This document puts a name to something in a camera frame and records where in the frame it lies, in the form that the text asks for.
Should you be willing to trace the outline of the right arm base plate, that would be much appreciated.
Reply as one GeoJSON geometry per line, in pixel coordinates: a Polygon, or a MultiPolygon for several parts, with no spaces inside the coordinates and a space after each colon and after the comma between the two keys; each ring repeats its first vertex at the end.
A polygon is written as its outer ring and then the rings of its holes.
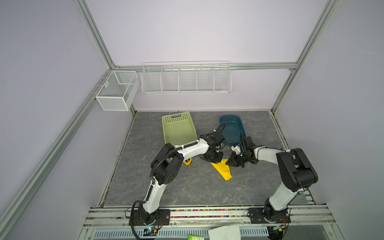
{"type": "Polygon", "coordinates": [[[291,222],[288,210],[275,211],[270,208],[249,208],[247,217],[252,224],[288,224],[291,222]]]}

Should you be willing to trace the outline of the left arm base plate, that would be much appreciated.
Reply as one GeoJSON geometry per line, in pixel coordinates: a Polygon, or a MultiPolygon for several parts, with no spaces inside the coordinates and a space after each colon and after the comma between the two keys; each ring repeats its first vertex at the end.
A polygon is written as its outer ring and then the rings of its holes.
{"type": "Polygon", "coordinates": [[[158,209],[152,214],[148,214],[145,210],[134,210],[129,224],[133,226],[168,226],[170,219],[170,209],[158,209]]]}

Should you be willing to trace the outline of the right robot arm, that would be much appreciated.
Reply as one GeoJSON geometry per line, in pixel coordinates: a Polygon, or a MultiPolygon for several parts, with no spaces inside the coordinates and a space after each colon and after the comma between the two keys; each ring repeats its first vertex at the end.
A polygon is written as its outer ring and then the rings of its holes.
{"type": "Polygon", "coordinates": [[[319,180],[318,174],[300,148],[277,149],[256,146],[251,137],[241,137],[241,142],[231,147],[232,154],[226,165],[244,167],[246,163],[256,165],[260,161],[276,164],[279,167],[281,184],[275,193],[266,200],[262,215],[273,223],[288,213],[288,206],[294,198],[319,180]]]}

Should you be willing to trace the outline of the yellow paper napkin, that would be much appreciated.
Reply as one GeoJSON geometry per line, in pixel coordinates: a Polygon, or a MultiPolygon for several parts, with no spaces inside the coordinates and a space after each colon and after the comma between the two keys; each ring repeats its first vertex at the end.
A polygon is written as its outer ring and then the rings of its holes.
{"type": "Polygon", "coordinates": [[[211,163],[211,165],[218,171],[225,181],[232,178],[230,167],[226,164],[227,161],[228,159],[222,159],[220,163],[211,163]]]}

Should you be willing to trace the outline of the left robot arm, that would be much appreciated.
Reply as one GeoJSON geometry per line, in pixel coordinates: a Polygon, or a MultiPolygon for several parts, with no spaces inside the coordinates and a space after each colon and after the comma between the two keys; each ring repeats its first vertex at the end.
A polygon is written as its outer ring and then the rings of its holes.
{"type": "Polygon", "coordinates": [[[222,134],[225,127],[226,124],[221,124],[214,132],[200,135],[197,140],[185,145],[168,143],[163,146],[151,163],[151,184],[145,199],[139,203],[139,214],[144,223],[149,224],[157,217],[165,188],[177,177],[183,162],[196,156],[213,164],[221,162],[224,154],[220,149],[225,140],[222,134]]]}

